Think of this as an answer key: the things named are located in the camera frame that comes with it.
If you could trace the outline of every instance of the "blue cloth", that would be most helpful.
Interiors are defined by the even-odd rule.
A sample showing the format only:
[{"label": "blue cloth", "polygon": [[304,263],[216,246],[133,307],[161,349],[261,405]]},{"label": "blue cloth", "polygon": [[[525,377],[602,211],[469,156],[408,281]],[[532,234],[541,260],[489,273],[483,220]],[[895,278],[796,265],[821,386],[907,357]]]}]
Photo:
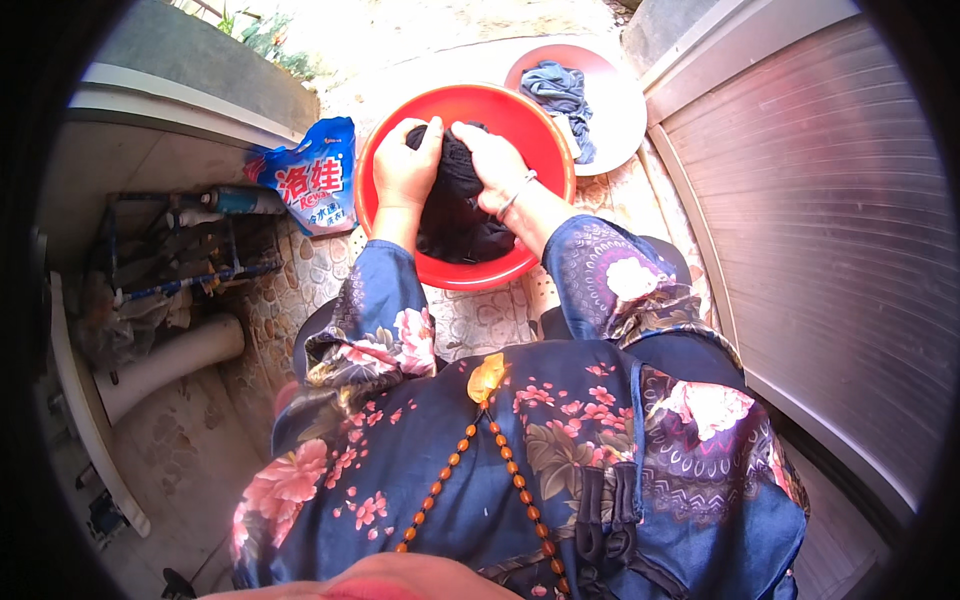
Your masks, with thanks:
[{"label": "blue cloth", "polygon": [[[543,264],[576,339],[504,348],[490,413],[571,594],[557,592],[485,426],[409,550],[531,600],[796,597],[803,486],[689,286],[649,244],[589,216],[553,234]],[[435,373],[433,337],[413,257],[371,241],[333,324],[305,343],[309,385],[278,416],[276,458],[234,515],[236,581],[325,580],[402,541],[477,418],[467,383],[484,357]]]},{"label": "blue cloth", "polygon": [[567,69],[553,60],[541,60],[538,65],[523,71],[520,92],[546,109],[550,114],[564,114],[580,146],[577,164],[590,164],[596,148],[590,141],[587,120],[593,110],[584,97],[584,72]]}]

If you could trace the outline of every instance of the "black cloth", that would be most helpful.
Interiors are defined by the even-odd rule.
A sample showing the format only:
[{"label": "black cloth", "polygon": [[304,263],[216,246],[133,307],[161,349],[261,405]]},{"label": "black cloth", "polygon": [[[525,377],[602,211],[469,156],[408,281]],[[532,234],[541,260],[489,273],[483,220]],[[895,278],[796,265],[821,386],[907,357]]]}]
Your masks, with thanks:
[{"label": "black cloth", "polygon": [[[487,130],[483,123],[469,124]],[[419,148],[425,132],[425,125],[413,128],[407,146]],[[477,205],[475,197],[482,191],[470,150],[446,130],[437,180],[420,216],[417,250],[451,263],[485,262],[509,252],[515,237]]]}]

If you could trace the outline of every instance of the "pvc pipe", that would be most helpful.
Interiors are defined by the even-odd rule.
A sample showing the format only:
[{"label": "pvc pipe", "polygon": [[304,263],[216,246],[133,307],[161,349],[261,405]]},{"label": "pvc pipe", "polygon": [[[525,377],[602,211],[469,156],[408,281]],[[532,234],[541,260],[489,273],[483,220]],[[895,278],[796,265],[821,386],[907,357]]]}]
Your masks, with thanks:
[{"label": "pvc pipe", "polygon": [[144,397],[197,369],[235,358],[243,353],[243,327],[230,314],[214,316],[207,323],[187,331],[146,358],[121,367],[119,382],[113,385],[108,372],[94,373],[100,399],[110,424],[116,426]]}]

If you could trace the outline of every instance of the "amber bead necklace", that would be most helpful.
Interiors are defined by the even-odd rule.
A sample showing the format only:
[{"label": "amber bead necklace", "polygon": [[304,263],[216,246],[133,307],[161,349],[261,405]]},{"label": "amber bead necklace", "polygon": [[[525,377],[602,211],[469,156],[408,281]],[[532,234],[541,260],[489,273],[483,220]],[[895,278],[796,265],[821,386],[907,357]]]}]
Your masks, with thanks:
[{"label": "amber bead necklace", "polygon": [[446,459],[446,467],[440,469],[440,474],[437,477],[437,481],[430,486],[430,494],[423,499],[423,503],[420,505],[420,510],[414,515],[413,522],[410,527],[407,527],[403,531],[403,541],[396,545],[396,552],[406,552],[409,549],[409,544],[417,536],[417,528],[423,524],[426,520],[427,512],[433,508],[434,498],[440,494],[441,490],[444,488],[444,481],[450,477],[451,470],[460,464],[460,455],[463,454],[469,448],[470,441],[469,439],[476,435],[477,424],[480,423],[483,418],[486,418],[490,422],[490,430],[496,436],[496,444],[500,446],[500,456],[503,457],[503,460],[507,462],[507,472],[510,473],[510,476],[514,478],[514,486],[520,490],[520,502],[527,507],[527,517],[534,522],[534,531],[537,533],[537,536],[542,540],[540,544],[540,549],[543,551],[543,556],[550,559],[550,569],[557,574],[557,577],[560,580],[557,582],[557,589],[559,589],[564,594],[570,593],[570,584],[566,580],[566,573],[564,571],[564,563],[559,558],[557,558],[557,546],[550,540],[548,536],[550,534],[549,529],[542,521],[540,521],[540,510],[534,506],[534,496],[527,490],[527,482],[524,480],[523,475],[519,474],[520,467],[514,462],[514,452],[507,446],[507,438],[500,433],[500,425],[496,424],[496,421],[493,420],[493,417],[490,415],[490,402],[486,399],[483,399],[479,402],[480,410],[477,414],[476,419],[473,420],[473,423],[467,426],[466,436],[457,443],[457,451],[450,455]]}]

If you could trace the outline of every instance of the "silver bracelet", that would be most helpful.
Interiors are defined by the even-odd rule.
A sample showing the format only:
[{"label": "silver bracelet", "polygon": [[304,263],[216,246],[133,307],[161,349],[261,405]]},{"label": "silver bracelet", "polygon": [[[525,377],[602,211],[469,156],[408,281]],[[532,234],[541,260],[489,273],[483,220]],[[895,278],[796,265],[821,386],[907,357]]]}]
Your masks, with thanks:
[{"label": "silver bracelet", "polygon": [[529,183],[530,180],[536,176],[537,176],[537,172],[534,171],[533,169],[530,169],[530,171],[527,172],[527,177],[523,178],[523,183],[520,184],[520,187],[516,190],[516,193],[514,194],[514,196],[510,200],[505,202],[502,206],[500,206],[500,209],[496,211],[497,221],[499,221],[500,223],[503,223],[503,216],[507,214],[507,208],[510,208],[513,205],[514,201],[516,200],[516,197],[519,196],[520,192],[523,191],[523,188],[526,187],[527,183]]}]

